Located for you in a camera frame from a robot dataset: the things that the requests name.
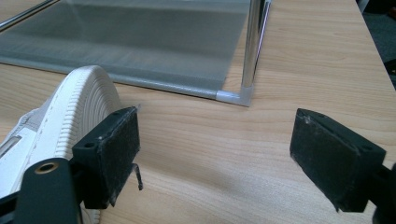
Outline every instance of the wood grain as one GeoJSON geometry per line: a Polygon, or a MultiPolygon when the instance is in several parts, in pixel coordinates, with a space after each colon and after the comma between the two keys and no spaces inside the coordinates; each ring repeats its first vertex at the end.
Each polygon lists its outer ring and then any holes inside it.
{"type": "MultiPolygon", "coordinates": [[[[3,139],[64,75],[0,64],[0,77],[3,139]]],[[[371,223],[372,204],[336,213],[290,158],[298,107],[384,148],[386,166],[396,162],[396,93],[354,0],[273,2],[251,107],[117,89],[125,106],[141,105],[135,162],[145,188],[131,176],[101,223],[371,223]]]]}

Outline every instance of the metal frame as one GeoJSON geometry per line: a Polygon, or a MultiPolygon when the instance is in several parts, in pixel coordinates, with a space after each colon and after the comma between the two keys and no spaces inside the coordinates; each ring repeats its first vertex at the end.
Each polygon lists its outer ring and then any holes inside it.
{"type": "Polygon", "coordinates": [[[9,18],[6,21],[1,22],[0,23],[0,31],[7,29],[8,27],[12,26],[13,24],[15,24],[19,21],[22,21],[22,20],[26,19],[27,17],[32,16],[33,14],[37,13],[37,11],[39,11],[45,7],[48,7],[58,1],[59,0],[46,0],[34,7],[31,7],[29,9],[23,11],[22,13],[14,16],[14,17],[9,18]]]}
{"type": "MultiPolygon", "coordinates": [[[[46,0],[35,7],[0,23],[0,31],[7,29],[9,26],[35,14],[37,11],[48,7],[59,0],[46,0]]],[[[272,0],[250,0],[247,42],[245,48],[245,60],[242,76],[242,84],[239,92],[218,91],[217,101],[225,103],[250,106],[251,96],[253,93],[253,81],[256,73],[257,62],[259,60],[262,48],[262,39],[264,36],[265,25],[269,14],[272,0]]]]}

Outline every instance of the black holder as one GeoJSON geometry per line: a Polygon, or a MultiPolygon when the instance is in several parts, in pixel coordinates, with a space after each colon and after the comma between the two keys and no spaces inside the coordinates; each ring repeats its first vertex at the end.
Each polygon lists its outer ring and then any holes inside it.
{"type": "Polygon", "coordinates": [[[386,151],[337,121],[298,109],[290,155],[336,210],[363,212],[376,205],[374,223],[396,223],[396,165],[382,165],[386,151]]]}
{"type": "Polygon", "coordinates": [[[0,200],[0,224],[82,223],[79,205],[113,206],[140,148],[136,108],[110,114],[73,147],[68,161],[52,158],[26,170],[19,192],[0,200]]]}

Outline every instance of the screw hole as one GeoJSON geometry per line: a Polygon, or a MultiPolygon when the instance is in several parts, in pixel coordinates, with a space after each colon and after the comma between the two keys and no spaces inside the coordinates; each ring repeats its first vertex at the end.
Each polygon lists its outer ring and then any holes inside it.
{"type": "Polygon", "coordinates": [[[44,175],[56,170],[58,166],[59,164],[57,162],[44,163],[35,169],[35,173],[38,175],[44,175]]]}
{"type": "Polygon", "coordinates": [[[86,143],[84,147],[94,147],[95,143],[86,143]]]}

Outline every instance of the textured rubber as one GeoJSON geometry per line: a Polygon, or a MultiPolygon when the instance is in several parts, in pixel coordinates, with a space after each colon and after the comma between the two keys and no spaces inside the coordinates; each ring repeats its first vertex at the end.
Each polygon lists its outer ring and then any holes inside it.
{"type": "MultiPolygon", "coordinates": [[[[22,117],[1,145],[8,148],[2,149],[0,154],[0,192],[9,194],[18,190],[24,171],[36,162],[53,157],[72,158],[72,146],[120,108],[117,90],[105,70],[86,66],[72,71],[46,103],[22,117]],[[18,142],[10,144],[12,139],[18,142]],[[13,151],[24,156],[16,157],[13,151]],[[12,167],[18,173],[14,176],[1,174],[3,167],[12,167]]],[[[84,223],[99,223],[97,210],[82,209],[82,215],[84,223]]]]}

